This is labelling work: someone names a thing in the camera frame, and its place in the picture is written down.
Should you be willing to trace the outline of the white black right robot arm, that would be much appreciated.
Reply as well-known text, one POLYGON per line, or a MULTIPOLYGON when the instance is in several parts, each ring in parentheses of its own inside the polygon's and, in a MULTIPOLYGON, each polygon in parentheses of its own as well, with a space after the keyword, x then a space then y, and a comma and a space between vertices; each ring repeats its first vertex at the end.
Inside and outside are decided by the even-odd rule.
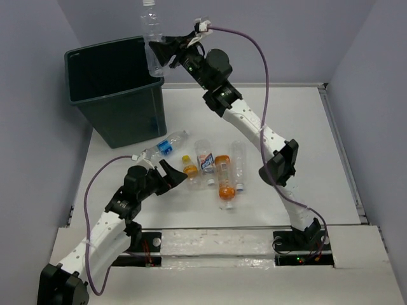
POLYGON ((203 99, 209 109, 233 125, 261 153, 263 166, 259 176, 275 188, 289 216, 292 231, 284 244, 291 243, 300 249, 313 245, 323 220, 302 201, 294 181, 299 145, 266 126, 228 81, 232 73, 228 55, 220 49, 203 55, 203 46, 193 35, 166 37, 148 45, 161 66, 171 69, 182 66, 205 90, 203 99))

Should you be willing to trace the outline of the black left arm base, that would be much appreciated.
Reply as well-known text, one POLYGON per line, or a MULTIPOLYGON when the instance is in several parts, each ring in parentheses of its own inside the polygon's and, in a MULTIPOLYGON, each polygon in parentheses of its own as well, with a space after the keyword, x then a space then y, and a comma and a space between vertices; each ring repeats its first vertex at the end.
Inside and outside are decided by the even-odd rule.
POLYGON ((161 245, 161 232, 142 232, 137 237, 131 238, 130 247, 113 262, 112 267, 160 267, 161 245))

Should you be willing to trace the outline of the small bottle orange label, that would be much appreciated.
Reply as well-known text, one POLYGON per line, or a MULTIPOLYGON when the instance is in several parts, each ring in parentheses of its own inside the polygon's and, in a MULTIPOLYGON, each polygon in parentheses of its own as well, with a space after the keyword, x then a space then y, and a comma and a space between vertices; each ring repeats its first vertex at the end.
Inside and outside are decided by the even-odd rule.
POLYGON ((183 172, 188 176, 187 184, 188 188, 192 191, 198 191, 201 189, 200 173, 197 166, 192 162, 188 155, 182 157, 183 172))

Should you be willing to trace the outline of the clear tall bottle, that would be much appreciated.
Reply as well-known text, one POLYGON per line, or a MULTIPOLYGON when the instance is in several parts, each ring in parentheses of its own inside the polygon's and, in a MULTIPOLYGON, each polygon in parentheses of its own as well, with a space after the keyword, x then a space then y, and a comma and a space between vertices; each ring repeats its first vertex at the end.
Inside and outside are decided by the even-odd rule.
POLYGON ((149 46, 149 43, 152 41, 162 42, 163 31, 161 18, 157 14, 154 0, 142 0, 142 5, 144 10, 141 14, 142 36, 148 71, 154 78, 163 78, 167 75, 167 69, 159 63, 154 51, 149 46))

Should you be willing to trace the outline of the clear bottle white cap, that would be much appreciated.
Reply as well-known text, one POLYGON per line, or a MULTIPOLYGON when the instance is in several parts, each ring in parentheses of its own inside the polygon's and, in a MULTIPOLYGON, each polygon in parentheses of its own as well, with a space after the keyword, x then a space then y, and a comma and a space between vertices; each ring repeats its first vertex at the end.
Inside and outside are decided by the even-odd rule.
POLYGON ((238 193, 243 192, 245 190, 246 173, 246 147, 243 142, 236 140, 231 143, 231 158, 235 189, 238 193))

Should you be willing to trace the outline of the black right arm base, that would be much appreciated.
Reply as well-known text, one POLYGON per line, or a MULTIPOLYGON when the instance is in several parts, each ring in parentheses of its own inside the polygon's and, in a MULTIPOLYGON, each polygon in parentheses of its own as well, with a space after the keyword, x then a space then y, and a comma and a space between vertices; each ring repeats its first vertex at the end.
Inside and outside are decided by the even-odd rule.
POLYGON ((272 248, 276 266, 334 266, 329 235, 316 220, 304 232, 274 231, 272 248))

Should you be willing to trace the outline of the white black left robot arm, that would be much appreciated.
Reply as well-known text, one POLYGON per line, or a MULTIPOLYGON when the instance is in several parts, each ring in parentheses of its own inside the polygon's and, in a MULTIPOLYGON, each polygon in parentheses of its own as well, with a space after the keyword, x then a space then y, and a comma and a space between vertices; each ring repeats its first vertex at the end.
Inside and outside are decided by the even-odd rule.
POLYGON ((47 264, 39 278, 37 304, 88 304, 90 295, 101 296, 113 262, 124 252, 137 249, 142 227, 135 222, 142 202, 152 194, 163 195, 187 179, 164 159, 132 156, 123 185, 94 226, 84 213, 86 233, 81 242, 56 265, 47 264))

